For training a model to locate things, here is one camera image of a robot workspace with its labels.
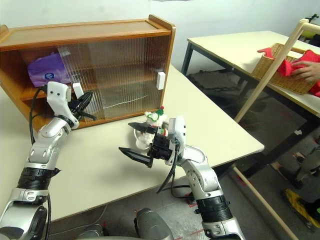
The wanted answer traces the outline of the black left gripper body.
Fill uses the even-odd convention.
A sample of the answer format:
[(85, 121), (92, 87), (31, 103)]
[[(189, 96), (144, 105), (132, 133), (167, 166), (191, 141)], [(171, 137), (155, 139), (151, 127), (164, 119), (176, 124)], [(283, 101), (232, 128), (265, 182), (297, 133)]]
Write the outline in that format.
[(84, 104), (82, 100), (79, 99), (71, 99), (70, 102), (67, 103), (72, 115), (80, 120), (83, 117)]

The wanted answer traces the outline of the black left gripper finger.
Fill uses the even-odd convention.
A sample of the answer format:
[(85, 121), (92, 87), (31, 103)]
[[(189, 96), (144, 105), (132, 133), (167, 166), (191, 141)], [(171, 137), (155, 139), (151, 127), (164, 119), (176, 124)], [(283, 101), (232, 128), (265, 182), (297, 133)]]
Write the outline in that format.
[(91, 115), (91, 114), (86, 113), (86, 112), (84, 112), (84, 111), (80, 111), (80, 112), (79, 112), (79, 115), (82, 116), (82, 117), (89, 118), (89, 119), (91, 119), (91, 120), (93, 120), (93, 121), (95, 121), (95, 120), (97, 119), (94, 115)]
[(76, 100), (75, 109), (84, 110), (90, 104), (92, 97), (93, 93), (91, 91), (84, 93)]

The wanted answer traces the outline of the person's bare hand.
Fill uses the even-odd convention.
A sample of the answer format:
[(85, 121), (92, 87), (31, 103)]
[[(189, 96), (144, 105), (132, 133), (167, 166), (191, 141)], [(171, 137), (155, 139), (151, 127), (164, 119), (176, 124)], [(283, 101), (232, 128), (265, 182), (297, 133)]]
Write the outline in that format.
[(299, 68), (292, 72), (292, 76), (297, 79), (304, 79), (308, 82), (320, 79), (320, 63), (312, 61), (298, 61), (293, 64)]

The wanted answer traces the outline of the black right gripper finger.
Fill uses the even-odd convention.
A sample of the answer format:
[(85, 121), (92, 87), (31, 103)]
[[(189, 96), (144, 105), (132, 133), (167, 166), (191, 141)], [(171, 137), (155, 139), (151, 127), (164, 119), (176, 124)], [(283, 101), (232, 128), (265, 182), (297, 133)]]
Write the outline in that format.
[(147, 133), (149, 125), (146, 122), (129, 122), (128, 125), (142, 133)]
[(147, 155), (143, 155), (140, 152), (131, 148), (119, 147), (118, 149), (130, 159), (142, 163), (146, 165), (148, 168), (151, 168), (153, 166), (153, 159)]

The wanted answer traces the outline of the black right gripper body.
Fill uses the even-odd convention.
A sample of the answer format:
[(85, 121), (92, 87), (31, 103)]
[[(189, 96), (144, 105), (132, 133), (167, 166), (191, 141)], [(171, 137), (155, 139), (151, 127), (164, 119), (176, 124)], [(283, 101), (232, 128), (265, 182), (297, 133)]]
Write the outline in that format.
[(149, 157), (149, 163), (147, 165), (152, 166), (153, 159), (163, 159), (166, 165), (171, 166), (173, 164), (173, 149), (170, 148), (168, 130), (159, 126), (148, 126), (147, 133), (154, 134), (147, 152), (147, 156)]

